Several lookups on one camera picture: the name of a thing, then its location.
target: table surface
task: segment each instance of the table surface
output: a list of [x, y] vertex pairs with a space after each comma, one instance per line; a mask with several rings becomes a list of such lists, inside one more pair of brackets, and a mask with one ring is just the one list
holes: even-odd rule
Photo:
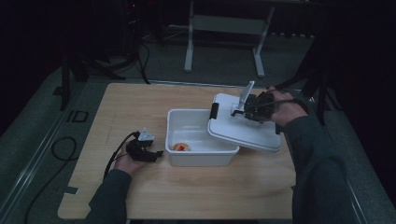
[[146, 127], [155, 136], [157, 162], [134, 177], [126, 199], [128, 218], [291, 218], [295, 172], [282, 134], [282, 148], [269, 153], [241, 148], [228, 166], [176, 167], [165, 150], [166, 117], [173, 108], [210, 108], [217, 93], [240, 88], [109, 84], [58, 210], [61, 218], [84, 218], [120, 142]]

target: white metal frame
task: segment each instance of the white metal frame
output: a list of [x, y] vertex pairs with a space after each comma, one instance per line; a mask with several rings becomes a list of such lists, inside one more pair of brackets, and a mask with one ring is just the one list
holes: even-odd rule
[[187, 46], [186, 62], [184, 71], [190, 72], [192, 68], [192, 54], [194, 45], [192, 35], [194, 30], [206, 30], [216, 32], [260, 35], [259, 45], [253, 48], [253, 57], [256, 64], [257, 75], [264, 77], [262, 66], [262, 46], [264, 44], [271, 19], [274, 15], [274, 7], [271, 7], [266, 20], [237, 19], [228, 17], [216, 17], [205, 15], [194, 15], [194, 1], [190, 0], [190, 20], [189, 20], [189, 44]]

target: hand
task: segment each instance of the hand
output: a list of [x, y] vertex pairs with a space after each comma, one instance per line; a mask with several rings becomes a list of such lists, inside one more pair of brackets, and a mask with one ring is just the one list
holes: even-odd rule
[[[275, 87], [268, 88], [275, 98], [275, 101], [280, 100], [292, 100], [293, 96], [286, 92], [280, 93]], [[307, 116], [306, 112], [295, 103], [284, 103], [275, 106], [275, 111], [271, 117], [271, 120], [278, 125], [285, 127], [289, 122], [302, 116]]]
[[133, 176], [138, 170], [140, 170], [147, 163], [144, 161], [134, 161], [126, 152], [126, 147], [129, 142], [126, 142], [122, 148], [119, 155], [117, 155], [116, 163], [114, 164], [114, 169], [122, 170], [130, 176]]

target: container lid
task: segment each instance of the container lid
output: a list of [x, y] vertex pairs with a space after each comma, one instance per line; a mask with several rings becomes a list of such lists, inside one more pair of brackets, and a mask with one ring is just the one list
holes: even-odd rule
[[240, 108], [240, 97], [219, 93], [215, 96], [207, 131], [221, 141], [269, 152], [278, 152], [281, 138], [272, 121], [259, 123], [242, 114], [232, 116]]

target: human arm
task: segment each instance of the human arm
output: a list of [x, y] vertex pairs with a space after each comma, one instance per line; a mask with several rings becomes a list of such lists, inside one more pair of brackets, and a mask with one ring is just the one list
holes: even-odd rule
[[116, 159], [104, 182], [99, 186], [90, 201], [91, 212], [85, 223], [124, 224], [127, 219], [125, 199], [132, 181], [132, 176], [146, 163], [133, 161], [126, 152], [126, 143]]
[[[270, 88], [276, 100], [292, 96]], [[293, 223], [356, 223], [343, 156], [318, 122], [294, 103], [276, 107], [272, 120], [285, 127], [296, 171]]]

